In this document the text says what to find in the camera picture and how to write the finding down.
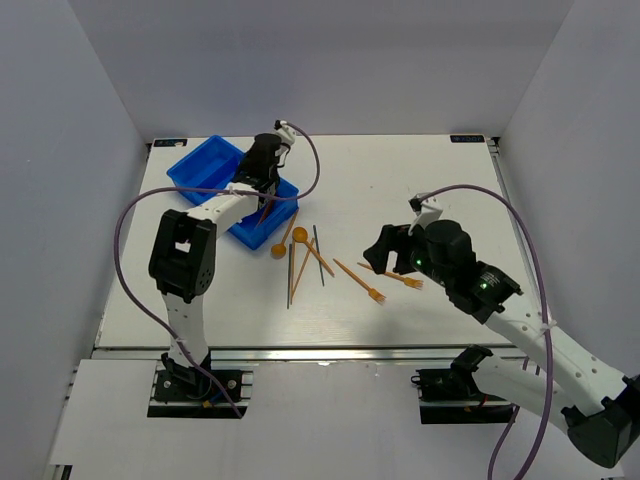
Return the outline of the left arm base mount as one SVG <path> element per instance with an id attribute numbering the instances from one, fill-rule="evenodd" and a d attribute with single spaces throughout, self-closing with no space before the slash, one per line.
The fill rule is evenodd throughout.
<path id="1" fill-rule="evenodd" d="M 246 413 L 253 387 L 253 371 L 201 367 L 218 384 L 192 366 L 176 364 L 163 353 L 156 365 L 147 408 L 148 418 L 240 419 Z"/>

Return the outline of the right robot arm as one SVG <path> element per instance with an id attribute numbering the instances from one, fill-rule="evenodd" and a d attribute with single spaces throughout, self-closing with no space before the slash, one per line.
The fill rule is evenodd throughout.
<path id="1" fill-rule="evenodd" d="M 602 362 L 544 320 L 515 280 L 477 259 L 459 223 L 385 225 L 363 256 L 375 273 L 384 274 L 390 253 L 397 255 L 395 273 L 425 275 L 454 307 L 509 340 L 547 375 L 541 379 L 508 366 L 487 348 L 469 347 L 451 365 L 459 396 L 494 394 L 563 430 L 593 463 L 619 463 L 639 438 L 638 377 Z"/>

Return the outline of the red-orange plastic fork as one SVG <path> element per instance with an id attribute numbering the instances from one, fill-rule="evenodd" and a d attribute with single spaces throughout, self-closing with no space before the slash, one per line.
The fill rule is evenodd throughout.
<path id="1" fill-rule="evenodd" d="M 274 200 L 269 200 L 266 205 L 264 206 L 264 209 L 262 211 L 262 214 L 259 218 L 259 220 L 256 223 L 256 227 L 260 226 L 263 224 L 263 222 L 268 218 L 268 216 L 270 215 L 271 211 L 274 208 L 274 204 L 275 201 Z"/>

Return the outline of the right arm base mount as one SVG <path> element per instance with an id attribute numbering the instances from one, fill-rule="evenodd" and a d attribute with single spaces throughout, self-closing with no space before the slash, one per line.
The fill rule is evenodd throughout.
<path id="1" fill-rule="evenodd" d="M 482 392 L 472 379 L 480 361 L 492 356 L 488 348 L 472 345 L 447 368 L 417 370 L 410 381 L 418 391 L 421 424 L 506 424 L 515 407 Z"/>

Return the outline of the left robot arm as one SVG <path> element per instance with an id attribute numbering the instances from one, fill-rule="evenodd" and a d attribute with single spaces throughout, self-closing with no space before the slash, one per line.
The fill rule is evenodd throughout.
<path id="1" fill-rule="evenodd" d="M 228 195 L 217 194 L 187 211 L 169 209 L 161 217 L 149 274 L 176 334 L 162 363 L 178 375 L 177 387 L 188 398 L 202 398 L 211 387 L 202 296 L 214 277 L 217 239 L 263 208 L 267 200 L 262 194 L 276 194 L 281 156 L 294 143 L 295 134 L 285 124 L 256 135 L 226 185 Z"/>

